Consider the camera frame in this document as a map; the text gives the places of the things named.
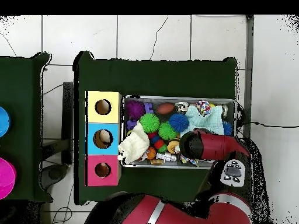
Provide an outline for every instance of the pink bowl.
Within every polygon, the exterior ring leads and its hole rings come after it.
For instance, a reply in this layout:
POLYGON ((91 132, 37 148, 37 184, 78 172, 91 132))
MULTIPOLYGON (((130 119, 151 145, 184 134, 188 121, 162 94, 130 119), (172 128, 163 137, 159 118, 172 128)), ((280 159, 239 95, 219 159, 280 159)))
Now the pink bowl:
POLYGON ((16 180, 15 167, 0 158, 0 200, 11 193, 16 180))

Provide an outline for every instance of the dark green tabletop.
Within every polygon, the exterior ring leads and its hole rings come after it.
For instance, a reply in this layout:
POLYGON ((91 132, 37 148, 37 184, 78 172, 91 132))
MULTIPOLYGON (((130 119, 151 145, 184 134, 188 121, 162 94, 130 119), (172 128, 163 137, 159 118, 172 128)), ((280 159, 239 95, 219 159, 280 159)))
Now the dark green tabletop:
POLYGON ((102 201, 118 191, 157 195, 172 201, 192 201, 208 170, 122 167, 118 186, 84 186, 85 91, 121 95, 235 99, 235 58, 223 61, 126 61, 93 59, 80 52, 75 61, 75 201, 102 201))
POLYGON ((11 117, 0 138, 0 157, 16 169, 16 183, 6 200, 51 201, 39 183, 41 166, 41 72, 47 53, 32 58, 0 57, 0 106, 11 117))

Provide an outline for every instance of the light blue cloth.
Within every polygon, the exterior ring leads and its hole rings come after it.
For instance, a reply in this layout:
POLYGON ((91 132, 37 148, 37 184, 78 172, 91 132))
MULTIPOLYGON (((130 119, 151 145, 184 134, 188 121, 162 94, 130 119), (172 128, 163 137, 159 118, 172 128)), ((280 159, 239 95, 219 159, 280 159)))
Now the light blue cloth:
POLYGON ((188 131, 193 131, 194 128, 205 128, 215 134, 223 135, 223 124, 222 124, 222 107, 212 107, 211 113, 202 116, 195 106, 189 106, 185 116, 189 120, 189 126, 186 130, 180 133, 182 137, 188 131))

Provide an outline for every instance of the shape sorter box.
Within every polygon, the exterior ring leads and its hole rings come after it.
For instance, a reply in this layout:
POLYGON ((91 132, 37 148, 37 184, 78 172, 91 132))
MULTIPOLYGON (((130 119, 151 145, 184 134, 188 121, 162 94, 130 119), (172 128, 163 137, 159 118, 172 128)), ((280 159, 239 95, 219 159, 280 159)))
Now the shape sorter box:
POLYGON ((117 92, 87 91, 88 122, 118 124, 120 122, 121 95, 117 92), (98 106, 107 106, 99 112, 98 106))
POLYGON ((88 123, 87 130, 87 154, 88 155, 118 155, 119 145, 119 125, 118 124, 99 124, 88 123), (105 130, 109 132, 110 140, 112 142, 107 148, 98 148, 95 144, 96 139, 99 139, 97 135, 98 131, 105 130))
POLYGON ((121 176, 121 166, 117 155, 88 155, 87 156, 87 186, 117 186, 121 176), (107 177, 99 177, 96 167, 105 163, 110 173, 107 177))

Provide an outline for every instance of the metal tray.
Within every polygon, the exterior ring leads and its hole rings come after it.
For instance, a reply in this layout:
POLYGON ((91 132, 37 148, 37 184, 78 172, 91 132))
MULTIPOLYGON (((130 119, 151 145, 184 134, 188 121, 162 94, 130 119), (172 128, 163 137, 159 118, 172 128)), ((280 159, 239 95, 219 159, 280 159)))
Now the metal tray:
MULTIPOLYGON (((121 100, 121 130, 120 130, 120 142, 126 138, 126 122, 129 120, 128 114, 125 109, 125 103, 128 100, 136 100, 143 103, 152 103, 152 108, 154 113, 159 117, 160 122, 168 121, 170 116, 175 113, 173 112, 165 115, 157 114, 157 107, 165 102, 177 103, 177 102, 188 102, 189 104, 195 104, 198 100, 207 100, 209 103, 213 104, 226 104, 228 107, 227 116, 223 119, 228 121, 233 126, 233 135, 236 136, 237 133, 237 102, 230 99, 208 99, 208 98, 188 98, 188 97, 162 97, 162 96, 132 96, 127 95, 123 96, 121 100)), ((152 167, 152 168, 169 168, 169 169, 210 169, 213 164, 213 161, 200 161, 197 166, 192 165, 191 163, 182 163, 179 159, 176 162, 165 162, 162 165, 153 165, 149 160, 144 161, 134 161, 130 164, 125 164, 123 161, 120 162, 124 167, 152 167)))

